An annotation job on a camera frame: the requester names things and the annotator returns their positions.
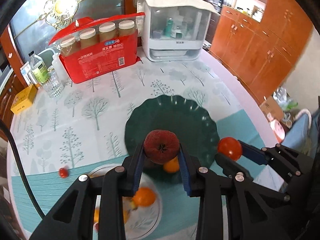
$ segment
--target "white squeeze bottle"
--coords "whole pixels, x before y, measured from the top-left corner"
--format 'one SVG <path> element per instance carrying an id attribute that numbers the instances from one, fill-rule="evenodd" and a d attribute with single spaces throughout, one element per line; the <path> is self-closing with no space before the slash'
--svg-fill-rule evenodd
<path id="1" fill-rule="evenodd" d="M 69 79 L 69 75 L 64 68 L 64 65 L 62 64 L 61 60 L 59 59 L 59 53 L 55 53 L 52 56 L 52 66 L 54 70 L 56 71 L 56 74 L 58 75 L 58 78 L 61 82 L 66 82 Z"/>

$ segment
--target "wall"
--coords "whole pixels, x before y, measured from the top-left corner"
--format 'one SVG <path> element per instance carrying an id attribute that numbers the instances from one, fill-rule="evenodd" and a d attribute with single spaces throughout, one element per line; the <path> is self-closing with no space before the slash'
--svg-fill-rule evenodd
<path id="1" fill-rule="evenodd" d="M 258 6 L 263 10 L 266 8 L 266 4 L 258 0 L 237 0 L 235 8 L 240 7 L 244 11 L 249 8 L 252 11 L 254 6 Z"/>
<path id="2" fill-rule="evenodd" d="M 311 113 L 318 109 L 320 95 L 320 35 L 315 28 L 297 62 L 294 71 L 283 86 L 297 100 L 299 109 L 307 108 Z"/>

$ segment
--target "white storage box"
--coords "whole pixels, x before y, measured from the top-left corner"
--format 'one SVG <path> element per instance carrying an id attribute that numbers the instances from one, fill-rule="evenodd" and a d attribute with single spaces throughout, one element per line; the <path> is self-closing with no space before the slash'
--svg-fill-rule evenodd
<path id="1" fill-rule="evenodd" d="M 151 61 L 192 60 L 199 56 L 213 5 L 203 0 L 138 0 L 142 47 Z"/>

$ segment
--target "cardboard box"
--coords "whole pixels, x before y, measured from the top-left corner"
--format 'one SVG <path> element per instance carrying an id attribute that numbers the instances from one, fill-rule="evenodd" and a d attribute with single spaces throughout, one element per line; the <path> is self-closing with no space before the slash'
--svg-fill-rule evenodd
<path id="1" fill-rule="evenodd" d="M 271 122 L 274 119 L 281 121 L 284 117 L 281 107 L 272 96 L 268 97 L 267 100 L 260 105 L 260 110 L 264 113 L 268 122 Z"/>
<path id="2" fill-rule="evenodd" d="M 17 114 L 30 106 L 32 106 L 33 101 L 35 100 L 37 93 L 37 89 L 34 85 L 30 85 L 18 94 L 16 94 L 12 105 L 11 105 L 11 111 L 14 114 Z"/>

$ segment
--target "drawer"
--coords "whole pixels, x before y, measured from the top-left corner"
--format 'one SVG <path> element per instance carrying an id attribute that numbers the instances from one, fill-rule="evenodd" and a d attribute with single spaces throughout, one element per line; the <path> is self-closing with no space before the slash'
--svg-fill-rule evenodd
<path id="1" fill-rule="evenodd" d="M 288 44 L 278 38 L 275 48 L 291 63 L 292 66 L 295 65 L 299 55 L 291 49 Z"/>
<path id="2" fill-rule="evenodd" d="M 258 24 L 255 33 L 257 33 L 261 38 L 263 38 L 270 45 L 274 46 L 277 42 L 278 37 L 266 27 Z"/>
<path id="3" fill-rule="evenodd" d="M 239 15 L 241 14 L 240 12 L 238 12 L 237 10 L 234 10 L 230 7 L 223 7 L 222 8 L 222 11 L 221 11 L 221 14 L 228 17 L 228 18 L 231 18 L 231 19 L 234 19 L 234 20 L 238 20 L 239 18 Z"/>
<path id="4" fill-rule="evenodd" d="M 251 17 L 244 15 L 242 13 L 240 13 L 240 15 L 239 15 L 238 22 L 253 31 L 255 31 L 258 28 L 258 25 L 260 25 L 254 19 L 252 19 Z"/>

